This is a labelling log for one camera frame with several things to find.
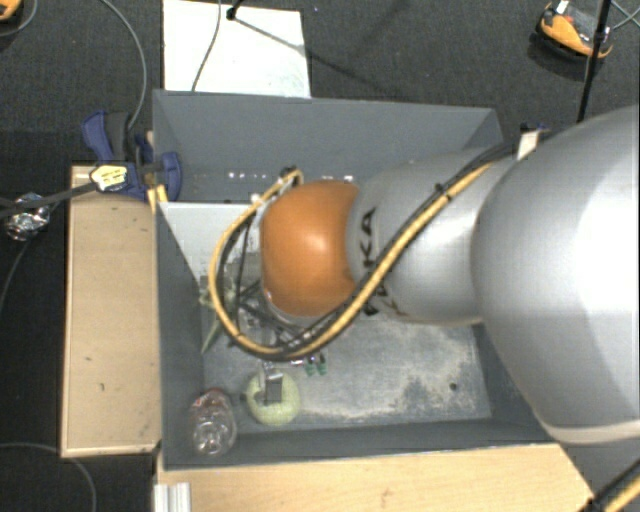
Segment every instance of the white paper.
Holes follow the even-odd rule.
[[[229,7],[196,90],[309,98],[300,13],[241,6],[229,21]],[[217,19],[215,2],[164,0],[165,89],[191,90]]]

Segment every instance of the orange object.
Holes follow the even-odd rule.
[[[260,228],[265,296],[282,312],[316,317],[355,288],[346,253],[347,219],[358,188],[322,180],[277,199]]]
[[[545,13],[540,18],[537,30],[547,38],[549,41],[553,41],[557,46],[568,50],[576,55],[589,57],[593,53],[593,43],[589,40],[583,39],[584,34],[580,30],[585,30],[586,26],[580,25],[580,29],[576,26],[576,15],[579,12],[573,8],[570,4],[566,7],[567,11],[573,13],[559,14],[556,12],[552,4],[547,4]],[[602,47],[598,52],[598,58],[603,59],[613,49],[612,45]]]
[[[22,0],[0,0],[0,21],[11,18],[21,3]]]

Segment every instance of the cable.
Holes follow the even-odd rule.
[[[598,492],[580,512],[619,512],[640,496],[640,460]]]
[[[287,361],[301,359],[313,352],[318,351],[327,343],[340,334],[356,317],[360,309],[368,299],[376,292],[380,283],[391,270],[397,259],[411,241],[424,229],[424,227],[435,218],[435,216],[458,194],[470,186],[482,173],[484,173],[492,162],[499,156],[504,156],[507,152],[513,152],[514,143],[509,142],[496,148],[491,148],[472,162],[467,164],[459,173],[442,186],[438,186],[436,192],[432,194],[403,224],[396,236],[385,246],[378,255],[373,268],[360,281],[352,298],[336,308],[334,311],[320,319],[302,335],[296,337],[294,341],[298,345],[304,343],[302,347],[292,346],[289,350],[282,347],[264,346],[248,338],[244,333],[231,322],[224,309],[218,289],[219,283],[216,279],[220,254],[225,250],[227,241],[234,236],[237,229],[245,224],[247,219],[263,204],[274,197],[286,184],[296,178],[302,178],[299,170],[294,170],[284,178],[270,187],[259,199],[257,199],[220,237],[214,249],[209,266],[209,288],[213,300],[213,306],[227,330],[230,337],[235,340],[243,349],[262,359],[274,361]]]
[[[240,328],[240,319],[238,318],[238,309],[240,305],[240,290],[242,288],[242,271],[244,270],[244,261],[247,256],[247,246],[249,245],[249,231],[251,231],[251,226],[253,224],[253,220],[255,216],[249,217],[247,227],[244,230],[244,240],[242,241],[242,252],[240,253],[240,262],[238,264],[238,275],[236,276],[236,300],[234,304],[234,312],[233,315],[236,319],[236,325]]]
[[[200,81],[200,75],[202,74],[202,70],[204,69],[207,60],[209,60],[209,54],[211,50],[213,50],[213,45],[218,39],[218,32],[220,32],[220,21],[222,20],[222,0],[218,0],[218,21],[216,22],[216,29],[213,32],[213,37],[211,38],[211,42],[209,43],[209,48],[207,48],[207,53],[204,55],[204,59],[200,63],[200,67],[198,68],[198,73],[196,74],[196,78],[191,84],[191,92],[196,92],[196,87],[198,87],[198,82]]]
[[[12,36],[14,34],[17,34],[18,32],[23,31],[25,28],[27,28],[29,26],[29,24],[31,24],[31,22],[33,21],[33,18],[35,18],[37,12],[38,12],[38,0],[33,0],[33,9],[31,9],[31,14],[29,14],[29,17],[26,20],[24,20],[24,23],[22,25],[20,25],[19,27],[14,28],[13,30],[9,30],[8,32],[0,33],[0,37]]]
[[[600,3],[600,12],[598,13],[598,22],[596,25],[596,31],[593,34],[593,49],[587,57],[587,68],[584,76],[584,87],[582,89],[582,97],[580,98],[580,107],[578,108],[578,117],[576,118],[576,124],[584,121],[584,116],[587,112],[587,103],[589,102],[589,93],[591,92],[591,85],[593,83],[593,77],[596,73],[596,66],[598,65],[598,55],[600,55],[600,46],[604,42],[606,37],[607,17],[609,16],[609,7],[612,0],[602,0]]]
[[[0,450],[9,449],[9,448],[36,449],[36,450],[42,450],[45,452],[53,453],[54,455],[58,455],[58,450],[56,450],[52,446],[47,446],[45,444],[37,444],[37,443],[2,443],[0,444]],[[98,510],[98,493],[96,491],[96,484],[94,483],[93,478],[91,478],[91,474],[89,473],[87,468],[84,467],[84,465],[79,461],[77,461],[76,459],[68,459],[68,460],[76,468],[78,468],[78,471],[82,473],[82,476],[85,478],[85,480],[89,484],[89,488],[91,489],[91,512],[96,512]]]
[[[0,293],[0,318],[2,318],[4,303],[7,299],[7,294],[9,293],[9,286],[11,285],[11,281],[13,280],[13,275],[16,273],[16,270],[18,269],[18,265],[20,265],[20,260],[22,259],[24,254],[27,252],[27,249],[29,248],[30,244],[31,244],[31,240],[27,240],[26,242],[24,242],[24,244],[22,245],[22,248],[20,249],[20,252],[18,252],[17,256],[13,260],[13,265],[11,266],[9,273],[7,274],[7,279],[4,282],[4,286],[2,287],[2,293]]]
[[[120,21],[122,21],[124,26],[127,28],[129,33],[131,34],[133,41],[136,43],[136,47],[138,48],[138,54],[140,55],[140,63],[142,65],[142,90],[140,92],[140,99],[138,100],[138,106],[136,107],[136,110],[131,116],[131,119],[129,120],[129,124],[127,124],[127,131],[131,131],[133,126],[136,124],[138,117],[140,116],[140,112],[142,111],[142,106],[144,105],[145,99],[147,97],[147,79],[148,79],[147,62],[144,56],[142,45],[140,44],[140,39],[138,39],[138,35],[136,34],[136,31],[131,26],[131,23],[129,23],[127,18],[125,18],[124,15],[117,9],[117,7],[113,5],[111,2],[109,2],[109,0],[99,0],[99,1],[102,2],[104,5],[106,5],[109,9],[111,9],[113,13],[120,19]]]
[[[11,202],[11,207],[6,208],[5,210],[0,210],[0,220],[5,219],[7,217],[12,217],[18,213],[22,213],[25,210],[34,210],[36,208],[40,208],[42,206],[49,206],[52,204],[57,205],[66,201],[67,199],[72,199],[77,196],[81,196],[83,194],[87,194],[88,192],[94,192],[96,190],[96,184],[94,182],[85,183],[84,185],[79,185],[77,187],[63,190],[62,192],[56,192],[55,194],[51,194],[50,196],[43,197],[42,199],[37,199],[34,201],[25,201],[20,204],[16,204],[15,202]],[[7,199],[2,200],[2,205],[8,202]]]

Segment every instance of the green object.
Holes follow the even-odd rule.
[[[282,378],[282,402],[265,405],[256,400],[262,391],[258,375],[249,381],[247,387],[247,404],[251,414],[263,425],[279,427],[291,422],[300,412],[300,393],[295,381],[286,373]]]
[[[307,372],[307,376],[313,377],[316,373],[316,366],[312,362],[307,361],[304,365],[304,371]]]
[[[326,361],[322,361],[322,362],[318,363],[317,367],[318,367],[318,374],[319,375],[326,375],[327,374],[327,362]]]

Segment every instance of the yellow cable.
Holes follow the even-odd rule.
[[[638,496],[640,496],[640,475],[635,477],[620,494],[609,502],[605,512],[620,512]]]
[[[293,352],[291,354],[287,354],[288,359],[300,359],[305,357],[321,347],[323,347],[326,343],[331,341],[334,336],[340,333],[340,331],[346,327],[353,318],[358,314],[358,311],[364,306],[364,304],[369,300],[371,295],[376,291],[379,284],[382,282],[384,277],[387,275],[393,264],[400,257],[403,250],[411,240],[418,234],[418,232],[424,228],[424,226],[431,221],[440,211],[458,194],[460,194],[463,190],[465,190],[469,185],[471,185],[484,171],[486,171],[491,166],[491,163],[485,164],[474,171],[471,171],[469,174],[465,175],[459,181],[454,183],[445,194],[438,197],[428,208],[426,208],[418,218],[413,221],[413,223],[398,237],[398,240],[395,241],[389,253],[385,258],[380,262],[380,264],[376,267],[373,274],[365,284],[365,286],[360,290],[360,293],[356,296],[356,298],[351,302],[351,304],[347,307],[347,309],[336,319],[336,321],[329,327],[327,331],[325,331],[317,340],[313,341],[309,345],[306,345],[302,349]],[[290,181],[294,178],[292,174],[287,175],[286,178],[283,179],[283,182],[276,183],[273,185],[267,192],[265,192],[261,198],[260,203],[266,202],[273,195],[275,195],[286,182]],[[266,347],[255,341],[251,340],[247,336],[245,336],[240,330],[235,326],[235,324],[231,321],[226,311],[222,307],[222,303],[220,301],[220,297],[218,296],[218,290],[216,289],[215,283],[215,273],[216,267],[218,264],[218,258],[220,253],[222,252],[222,248],[224,247],[227,239],[231,236],[231,234],[242,225],[250,215],[252,215],[260,206],[257,202],[251,205],[227,230],[223,233],[222,237],[218,241],[216,248],[213,252],[213,256],[211,258],[211,263],[209,265],[209,289],[211,290],[211,297],[213,299],[213,307],[216,311],[216,314],[220,318],[222,324],[227,329],[229,335],[235,339],[240,345],[247,348],[248,350],[257,352],[259,354],[265,355],[278,355],[282,353],[282,350],[276,347]]]
[[[222,301],[220,300],[220,295],[218,294],[218,289],[216,287],[215,276],[218,270],[218,260],[220,258],[220,253],[222,252],[222,249],[224,248],[231,234],[236,229],[238,229],[238,227],[240,227],[249,217],[251,217],[251,215],[253,215],[256,210],[260,208],[260,206],[265,204],[269,199],[271,199],[280,190],[282,190],[283,187],[285,187],[288,183],[296,178],[299,179],[300,183],[302,183],[304,177],[299,169],[291,171],[284,178],[278,180],[278,182],[274,183],[264,194],[262,194],[256,201],[254,201],[253,204],[251,204],[251,206],[249,206],[249,208],[247,208],[244,213],[242,213],[242,215],[240,215],[240,217],[238,217],[222,234],[222,236],[218,240],[218,243],[216,244],[215,249],[213,250],[213,256],[211,257],[211,262],[209,264],[209,290],[211,292],[213,309],[215,310],[216,315],[218,315],[218,318],[222,322],[222,325],[224,325],[225,329],[227,329],[229,336],[234,338],[240,345],[262,354],[274,355],[278,354],[280,350],[273,347],[265,347],[264,345],[254,342],[253,340],[245,336],[231,321],[229,315],[227,315],[227,312],[222,307]]]

